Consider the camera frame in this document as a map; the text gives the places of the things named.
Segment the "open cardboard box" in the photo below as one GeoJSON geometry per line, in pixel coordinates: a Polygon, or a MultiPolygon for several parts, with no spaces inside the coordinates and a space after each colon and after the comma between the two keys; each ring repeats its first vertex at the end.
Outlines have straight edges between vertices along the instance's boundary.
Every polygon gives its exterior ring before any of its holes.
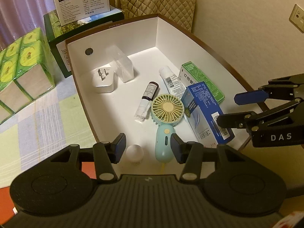
{"type": "MultiPolygon", "coordinates": [[[[145,156],[140,165],[128,162],[125,155],[114,165],[117,174],[176,174],[183,166],[175,159],[165,165],[154,156],[157,125],[151,117],[144,122],[134,120],[141,96],[150,81],[159,84],[158,94],[168,93],[159,75],[159,69],[168,65],[178,75],[180,67],[193,62],[224,93],[220,104],[224,113],[267,110],[263,103],[238,106],[237,93],[252,91],[250,85],[223,58],[187,30],[162,15],[145,15],[93,28],[66,40],[76,88],[96,141],[113,141],[119,133],[127,136],[127,146],[138,144],[145,156]],[[112,61],[106,48],[116,45],[133,62],[135,78],[123,83],[116,78],[112,93],[95,93],[92,90],[92,71],[112,61]],[[93,53],[86,55],[85,50],[93,53]]],[[[184,118],[175,127],[183,141],[197,141],[184,118]]],[[[234,149],[243,148],[249,141],[245,129],[234,129],[235,138],[229,142],[234,149]]],[[[202,177],[214,171],[213,163],[203,163],[202,177]]]]}

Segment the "handheld fan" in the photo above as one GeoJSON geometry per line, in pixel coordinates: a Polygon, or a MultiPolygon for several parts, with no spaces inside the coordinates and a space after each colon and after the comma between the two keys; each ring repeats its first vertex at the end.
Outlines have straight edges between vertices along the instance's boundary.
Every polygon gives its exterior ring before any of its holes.
{"type": "Polygon", "coordinates": [[[172,94],[157,96],[151,105],[151,117],[159,125],[156,132],[155,157],[161,163],[170,162],[174,155],[171,150],[170,138],[175,133],[174,126],[184,114],[181,100],[172,94]]]}

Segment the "white ball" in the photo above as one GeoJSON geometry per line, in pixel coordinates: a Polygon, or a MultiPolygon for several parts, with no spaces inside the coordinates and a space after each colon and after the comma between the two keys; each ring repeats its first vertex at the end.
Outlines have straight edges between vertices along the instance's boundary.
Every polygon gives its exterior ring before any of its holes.
{"type": "Polygon", "coordinates": [[[143,148],[139,145],[131,145],[126,150],[126,156],[132,163],[140,163],[143,159],[143,148]]]}

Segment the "round black hole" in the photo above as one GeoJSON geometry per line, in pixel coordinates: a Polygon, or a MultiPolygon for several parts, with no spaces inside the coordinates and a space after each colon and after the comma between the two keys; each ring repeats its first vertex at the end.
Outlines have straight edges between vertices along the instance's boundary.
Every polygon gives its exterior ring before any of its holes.
{"type": "Polygon", "coordinates": [[[91,55],[93,53],[93,49],[92,48],[87,48],[85,51],[86,55],[91,55]]]}

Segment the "power adapter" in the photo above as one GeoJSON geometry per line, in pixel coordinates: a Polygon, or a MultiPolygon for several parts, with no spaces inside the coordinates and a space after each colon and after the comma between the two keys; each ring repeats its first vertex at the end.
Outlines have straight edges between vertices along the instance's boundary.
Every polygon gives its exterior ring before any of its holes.
{"type": "Polygon", "coordinates": [[[94,70],[92,86],[96,93],[111,93],[114,91],[114,69],[100,67],[94,70]]]}

